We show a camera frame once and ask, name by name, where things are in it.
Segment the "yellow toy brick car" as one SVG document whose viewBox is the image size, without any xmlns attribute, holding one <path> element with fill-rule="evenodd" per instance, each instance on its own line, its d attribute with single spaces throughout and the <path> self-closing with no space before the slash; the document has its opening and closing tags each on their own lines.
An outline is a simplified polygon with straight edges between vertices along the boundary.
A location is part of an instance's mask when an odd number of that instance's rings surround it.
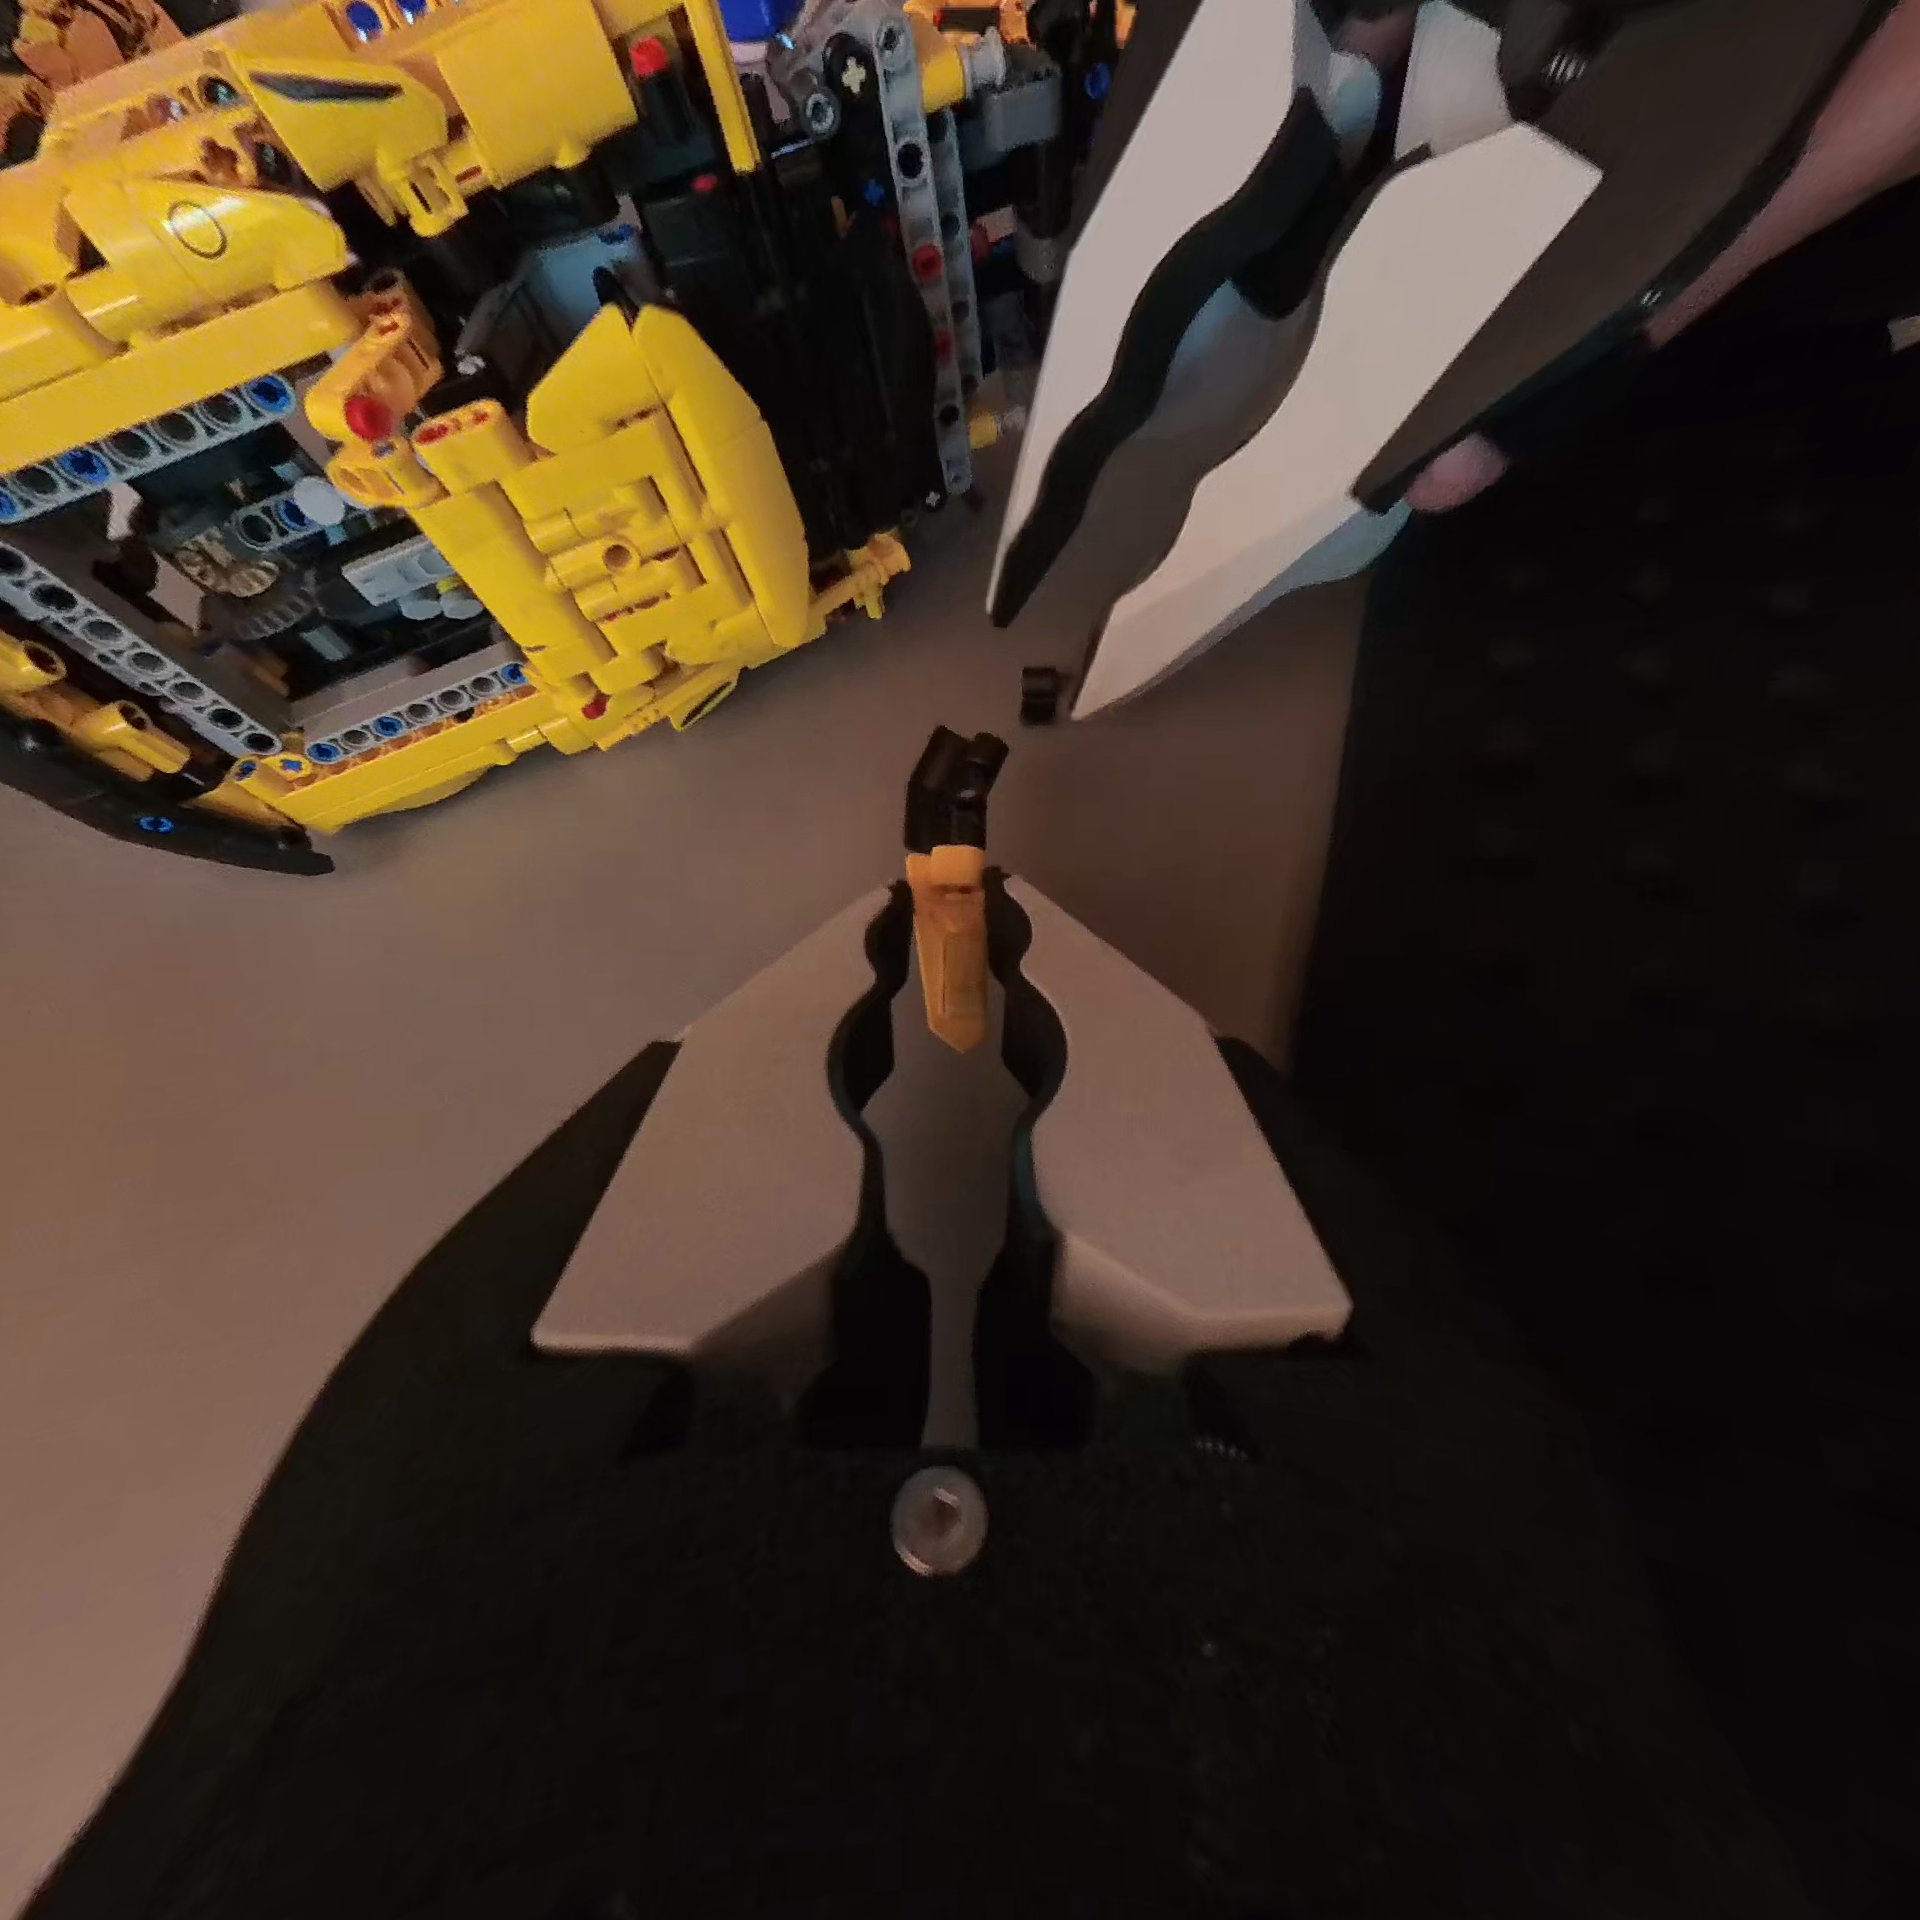
<svg viewBox="0 0 1920 1920">
<path fill-rule="evenodd" d="M 4 785 L 315 836 L 686 732 L 1022 428 L 1130 3 L 4 3 Z"/>
</svg>

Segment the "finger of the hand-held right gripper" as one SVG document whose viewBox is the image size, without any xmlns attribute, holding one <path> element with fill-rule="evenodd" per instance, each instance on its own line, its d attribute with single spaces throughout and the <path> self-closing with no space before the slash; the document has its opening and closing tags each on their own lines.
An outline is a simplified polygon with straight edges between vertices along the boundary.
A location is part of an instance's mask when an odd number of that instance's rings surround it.
<svg viewBox="0 0 1920 1920">
<path fill-rule="evenodd" d="M 1356 195 L 1302 302 L 1260 321 L 1225 284 L 1187 331 L 1151 420 L 1115 454 L 1068 541 L 1078 588 L 1095 594 L 1068 713 L 1088 722 L 1177 677 L 1246 616 L 1296 588 L 1355 576 L 1398 534 L 1406 501 L 1363 509 L 1356 471 L 1427 385 L 1434 363 L 1385 373 L 1410 347 L 1410 239 L 1372 215 L 1355 235 L 1394 158 L 1413 31 L 1463 25 L 1463 3 L 1319 3 L 1330 43 L 1356 62 Z"/>
<path fill-rule="evenodd" d="M 1316 3 L 1144 3 L 1091 136 L 989 622 L 1007 627 L 1068 546 L 1097 475 L 1151 420 L 1178 343 L 1235 284 L 1290 312 L 1355 204 L 1356 62 Z"/>
</svg>

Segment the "yellow wedge brick piece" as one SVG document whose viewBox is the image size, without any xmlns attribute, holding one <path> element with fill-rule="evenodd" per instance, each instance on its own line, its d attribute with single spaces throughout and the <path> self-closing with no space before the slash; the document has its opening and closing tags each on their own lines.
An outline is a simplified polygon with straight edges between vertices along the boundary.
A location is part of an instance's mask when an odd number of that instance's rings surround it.
<svg viewBox="0 0 1920 1920">
<path fill-rule="evenodd" d="M 904 783 L 904 887 L 926 1032 L 950 1050 L 989 1033 L 986 839 L 1007 761 L 995 735 L 934 727 Z"/>
</svg>

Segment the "person's right hand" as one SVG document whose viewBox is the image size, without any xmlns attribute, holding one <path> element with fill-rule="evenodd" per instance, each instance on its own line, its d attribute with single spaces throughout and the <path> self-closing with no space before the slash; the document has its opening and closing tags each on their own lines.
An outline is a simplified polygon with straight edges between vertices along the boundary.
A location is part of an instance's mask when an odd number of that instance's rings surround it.
<svg viewBox="0 0 1920 1920">
<path fill-rule="evenodd" d="M 1607 353 L 1487 434 L 1442 450 L 1406 489 L 1413 514 L 1449 514 L 1490 490 L 1510 470 L 1611 407 L 1645 359 L 1703 321 L 1731 290 L 1809 235 L 1915 176 L 1915 76 L 1858 68 L 1819 113 L 1803 155 L 1727 252 L 1665 302 L 1633 343 Z"/>
</svg>

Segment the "dark cloth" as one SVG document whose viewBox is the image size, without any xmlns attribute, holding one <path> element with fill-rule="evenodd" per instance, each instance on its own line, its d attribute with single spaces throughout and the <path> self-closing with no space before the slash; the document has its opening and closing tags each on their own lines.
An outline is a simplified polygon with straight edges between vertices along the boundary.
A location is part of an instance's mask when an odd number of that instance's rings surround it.
<svg viewBox="0 0 1920 1920">
<path fill-rule="evenodd" d="M 1292 1059 L 1577 1405 L 1819 1918 L 1915 1918 L 1915 182 L 1422 516 Z"/>
</svg>

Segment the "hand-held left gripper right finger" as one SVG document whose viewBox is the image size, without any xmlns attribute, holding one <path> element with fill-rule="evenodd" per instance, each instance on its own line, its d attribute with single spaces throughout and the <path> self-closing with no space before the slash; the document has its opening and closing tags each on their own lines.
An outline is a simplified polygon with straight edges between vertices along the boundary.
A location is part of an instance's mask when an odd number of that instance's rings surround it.
<svg viewBox="0 0 1920 1920">
<path fill-rule="evenodd" d="M 1049 1328 L 1130 1373 L 1338 1338 L 1352 1297 L 1211 1026 L 1024 880 L 1004 891 L 1028 929 L 1022 987 L 1063 1032 L 1030 1125 Z"/>
</svg>

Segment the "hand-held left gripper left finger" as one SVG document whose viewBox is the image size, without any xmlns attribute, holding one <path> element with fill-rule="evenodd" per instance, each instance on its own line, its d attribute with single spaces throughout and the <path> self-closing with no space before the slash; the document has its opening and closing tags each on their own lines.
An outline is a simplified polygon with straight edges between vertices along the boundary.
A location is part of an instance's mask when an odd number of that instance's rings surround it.
<svg viewBox="0 0 1920 1920">
<path fill-rule="evenodd" d="M 701 1012 L 553 1286 L 533 1345 L 728 1380 L 815 1380 L 864 1143 L 827 1043 L 877 987 L 871 889 Z"/>
</svg>

